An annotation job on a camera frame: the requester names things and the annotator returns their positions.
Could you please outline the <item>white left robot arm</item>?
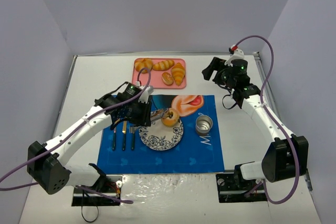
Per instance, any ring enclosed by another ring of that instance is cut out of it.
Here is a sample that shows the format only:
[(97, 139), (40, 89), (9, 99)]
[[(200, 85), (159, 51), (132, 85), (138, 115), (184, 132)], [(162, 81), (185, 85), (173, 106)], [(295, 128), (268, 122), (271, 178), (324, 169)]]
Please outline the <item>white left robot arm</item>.
[(150, 126), (165, 118), (168, 109), (152, 112), (150, 95), (152, 86), (136, 86), (129, 82), (123, 92), (112, 92), (96, 99), (90, 110), (70, 128), (44, 144), (34, 142), (28, 148), (29, 175), (49, 195), (66, 186), (101, 189), (108, 181), (106, 174), (96, 164), (70, 166), (73, 155), (96, 134), (105, 128), (115, 129), (122, 122), (132, 128)]

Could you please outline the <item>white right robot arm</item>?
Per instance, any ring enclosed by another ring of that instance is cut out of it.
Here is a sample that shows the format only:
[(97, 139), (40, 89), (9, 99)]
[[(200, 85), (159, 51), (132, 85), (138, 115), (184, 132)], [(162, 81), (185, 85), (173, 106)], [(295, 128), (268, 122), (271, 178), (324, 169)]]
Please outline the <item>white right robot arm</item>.
[(242, 180), (263, 179), (271, 183), (298, 180), (307, 171), (308, 141), (285, 127), (264, 101), (263, 88), (251, 83), (244, 57), (242, 50), (233, 47), (227, 60), (214, 57), (202, 70), (204, 80), (212, 80), (230, 92), (237, 106), (251, 117), (269, 142), (261, 161), (236, 165), (235, 174)]

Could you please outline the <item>large sugared ring donut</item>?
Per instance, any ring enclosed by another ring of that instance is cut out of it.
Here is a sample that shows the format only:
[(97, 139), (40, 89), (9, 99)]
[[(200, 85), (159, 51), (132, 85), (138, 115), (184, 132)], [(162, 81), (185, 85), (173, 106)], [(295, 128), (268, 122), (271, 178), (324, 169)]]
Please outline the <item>large sugared ring donut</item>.
[(162, 116), (161, 122), (163, 125), (167, 127), (173, 127), (178, 120), (180, 119), (180, 115), (177, 110), (174, 108), (169, 108)]

